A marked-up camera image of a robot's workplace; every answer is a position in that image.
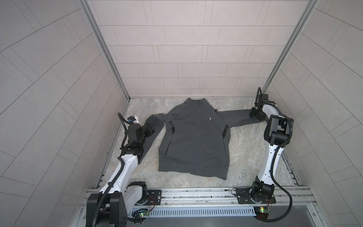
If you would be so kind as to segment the dark grey zip jacket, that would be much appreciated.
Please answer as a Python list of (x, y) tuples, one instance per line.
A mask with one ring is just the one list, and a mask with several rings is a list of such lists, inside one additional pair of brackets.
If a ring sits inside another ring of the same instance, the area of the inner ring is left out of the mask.
[(162, 129), (166, 129), (159, 146), (160, 172), (189, 173), (226, 180), (230, 164), (230, 129), (259, 120), (250, 110), (217, 111), (206, 100), (188, 98), (168, 113), (151, 115), (146, 123), (155, 132), (146, 139), (148, 151)]

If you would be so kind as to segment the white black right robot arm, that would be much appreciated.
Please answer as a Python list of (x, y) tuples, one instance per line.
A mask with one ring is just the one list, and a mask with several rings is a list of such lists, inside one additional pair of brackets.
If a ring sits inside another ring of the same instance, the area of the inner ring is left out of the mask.
[(278, 186), (275, 172), (284, 148), (291, 141), (294, 120), (282, 114), (276, 103), (269, 101), (268, 94), (262, 93), (260, 89), (257, 92), (254, 104), (250, 116), (259, 121), (267, 122), (264, 131), (264, 140), (266, 142), (265, 159), (263, 167), (256, 176), (250, 190), (252, 201), (262, 203), (272, 200), (274, 189)]

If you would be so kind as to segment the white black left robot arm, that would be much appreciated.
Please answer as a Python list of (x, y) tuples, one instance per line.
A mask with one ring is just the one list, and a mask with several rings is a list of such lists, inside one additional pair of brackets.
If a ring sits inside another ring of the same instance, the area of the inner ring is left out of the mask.
[(141, 162), (146, 139), (155, 133), (155, 128), (146, 123), (141, 126), (130, 123), (125, 129), (121, 145), (119, 164), (109, 182), (97, 194), (91, 194), (87, 200), (86, 226), (101, 226), (99, 218), (102, 213), (108, 216), (108, 222), (115, 227), (125, 227), (128, 215), (136, 203), (147, 201), (145, 182), (132, 182), (129, 179)]

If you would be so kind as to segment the left green circuit board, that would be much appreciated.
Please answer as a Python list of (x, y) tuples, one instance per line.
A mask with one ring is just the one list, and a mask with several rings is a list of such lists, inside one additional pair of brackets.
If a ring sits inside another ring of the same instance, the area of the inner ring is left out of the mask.
[(134, 223), (142, 223), (146, 220), (146, 218), (150, 215), (150, 210), (148, 209), (139, 209), (132, 213), (131, 221)]

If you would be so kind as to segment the green circuit board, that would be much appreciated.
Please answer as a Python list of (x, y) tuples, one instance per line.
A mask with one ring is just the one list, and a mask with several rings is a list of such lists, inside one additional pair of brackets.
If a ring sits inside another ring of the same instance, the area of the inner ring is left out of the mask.
[(148, 209), (139, 209), (132, 213), (131, 221), (134, 223), (142, 223), (146, 220), (146, 218), (150, 215), (150, 210)]
[(267, 220), (269, 218), (269, 215), (271, 213), (271, 209), (268, 207), (254, 207), (254, 211), (255, 211), (255, 218), (259, 218), (262, 220)]

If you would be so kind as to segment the white vent grille strip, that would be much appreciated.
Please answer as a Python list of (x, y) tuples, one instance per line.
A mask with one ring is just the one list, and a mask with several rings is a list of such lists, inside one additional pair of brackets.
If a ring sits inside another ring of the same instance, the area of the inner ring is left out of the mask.
[(181, 217), (254, 217), (253, 207), (156, 207), (150, 218), (181, 218)]

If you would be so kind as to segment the right green circuit board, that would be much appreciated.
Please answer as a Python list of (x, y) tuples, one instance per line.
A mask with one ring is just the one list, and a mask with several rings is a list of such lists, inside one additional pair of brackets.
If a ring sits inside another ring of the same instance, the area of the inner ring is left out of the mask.
[(255, 218), (259, 218), (262, 220), (267, 220), (269, 218), (269, 215), (271, 213), (271, 209), (268, 207), (254, 207), (254, 211), (255, 211)]

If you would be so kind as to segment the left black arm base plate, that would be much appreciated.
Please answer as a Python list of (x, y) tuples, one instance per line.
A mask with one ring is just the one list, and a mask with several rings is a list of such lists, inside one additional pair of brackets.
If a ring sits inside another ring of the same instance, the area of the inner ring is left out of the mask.
[(147, 200), (144, 203), (136, 203), (136, 206), (159, 206), (161, 204), (161, 190), (148, 190)]

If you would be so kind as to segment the aluminium left corner post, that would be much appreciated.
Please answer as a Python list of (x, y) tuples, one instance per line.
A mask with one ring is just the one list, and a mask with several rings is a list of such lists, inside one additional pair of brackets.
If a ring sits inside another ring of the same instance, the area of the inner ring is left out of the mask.
[(90, 5), (88, 3), (88, 1), (86, 0), (80, 0), (79, 1), (79, 4), (80, 4), (80, 7), (86, 17), (86, 20), (91, 28), (91, 30), (93, 31), (93, 34), (95, 36), (95, 39), (97, 41), (97, 43), (99, 44), (104, 56), (105, 56), (105, 59), (111, 69), (111, 71), (113, 72), (118, 84), (120, 85), (124, 95), (126, 96), (126, 99), (127, 99), (127, 102), (130, 102), (130, 96), (127, 92), (127, 89), (121, 79), (121, 76), (118, 72), (118, 69), (112, 59), (112, 56), (111, 56), (111, 53), (105, 43), (105, 40), (101, 34), (101, 30), (99, 29), (99, 26), (95, 20), (95, 17), (93, 16), (92, 12), (91, 12), (91, 8), (90, 8)]

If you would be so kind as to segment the aluminium corner post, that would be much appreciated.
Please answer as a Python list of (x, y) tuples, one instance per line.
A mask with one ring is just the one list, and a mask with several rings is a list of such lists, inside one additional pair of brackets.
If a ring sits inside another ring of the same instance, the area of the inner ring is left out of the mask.
[(105, 40), (101, 34), (101, 30), (99, 29), (99, 26), (95, 20), (95, 17), (93, 16), (92, 12), (91, 12), (91, 8), (90, 8), (90, 5), (88, 3), (88, 1), (86, 0), (80, 0), (79, 1), (79, 4), (80, 4), (80, 7), (86, 17), (86, 20), (91, 28), (91, 30), (93, 31), (93, 34), (95, 36), (95, 39), (97, 41), (97, 43), (99, 44), (104, 56), (105, 56), (105, 59), (111, 69), (111, 71), (113, 72), (118, 84), (120, 85), (124, 95), (126, 96), (126, 99), (127, 99), (127, 102), (130, 102), (130, 96), (127, 92), (127, 89), (121, 79), (121, 76), (118, 72), (118, 69), (112, 59), (112, 56), (111, 56), (111, 53), (105, 43)]
[(309, 18), (311, 17), (316, 5), (318, 4), (319, 0), (310, 0), (308, 1), (304, 11), (302, 12), (301, 17), (299, 18), (290, 38), (288, 39), (287, 44), (285, 45), (281, 55), (279, 56), (277, 62), (274, 65), (267, 81), (265, 82), (263, 88), (259, 87), (258, 92), (256, 95), (256, 99), (258, 99), (259, 94), (267, 93), (268, 88), (270, 87), (273, 79), (277, 75), (278, 71), (280, 70), (282, 64), (284, 63), (285, 59), (287, 58), (288, 54), (291, 52), (292, 47), (294, 46), (295, 42), (297, 41), (299, 35), (301, 34), (303, 28), (305, 27), (306, 23), (308, 22)]

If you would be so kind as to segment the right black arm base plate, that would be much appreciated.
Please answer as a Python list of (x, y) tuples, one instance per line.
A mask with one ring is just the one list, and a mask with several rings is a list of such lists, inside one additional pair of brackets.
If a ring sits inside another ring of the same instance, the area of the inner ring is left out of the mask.
[(256, 192), (254, 195), (251, 195), (251, 187), (244, 188), (234, 188), (231, 190), (231, 193), (237, 197), (239, 204), (268, 204), (276, 203), (276, 199), (274, 195), (270, 198), (262, 193)]

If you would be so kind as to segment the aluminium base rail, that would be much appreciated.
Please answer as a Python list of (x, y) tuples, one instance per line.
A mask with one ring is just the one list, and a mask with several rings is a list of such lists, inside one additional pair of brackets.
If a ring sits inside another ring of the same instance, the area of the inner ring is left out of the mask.
[[(291, 194), (293, 205), (317, 205), (317, 201), (308, 186), (284, 186)], [(176, 207), (232, 207), (232, 206), (288, 206), (288, 195), (275, 188), (272, 199), (262, 199), (262, 203), (251, 200), (249, 189), (241, 187), (242, 192), (236, 192), (232, 187), (217, 188), (155, 188), (161, 190), (156, 195), (155, 202), (147, 202), (146, 206), (136, 205), (134, 208), (176, 208)]]

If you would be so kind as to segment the aluminium right corner post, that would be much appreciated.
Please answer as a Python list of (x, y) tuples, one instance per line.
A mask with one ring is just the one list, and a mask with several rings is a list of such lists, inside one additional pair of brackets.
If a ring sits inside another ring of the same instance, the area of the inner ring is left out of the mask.
[(282, 64), (284, 63), (285, 59), (287, 58), (288, 54), (291, 52), (292, 47), (294, 46), (295, 42), (297, 41), (299, 35), (301, 34), (303, 28), (305, 27), (306, 23), (308, 22), (309, 18), (311, 17), (316, 5), (318, 4), (319, 0), (310, 0), (308, 1), (304, 11), (302, 12), (301, 17), (299, 18), (290, 38), (288, 39), (287, 44), (285, 45), (281, 55), (279, 56), (277, 62), (274, 65), (267, 81), (265, 82), (263, 88), (259, 87), (258, 92), (256, 95), (256, 99), (258, 99), (259, 94), (267, 93), (268, 88), (270, 87), (273, 79), (277, 75), (278, 71), (280, 70)]

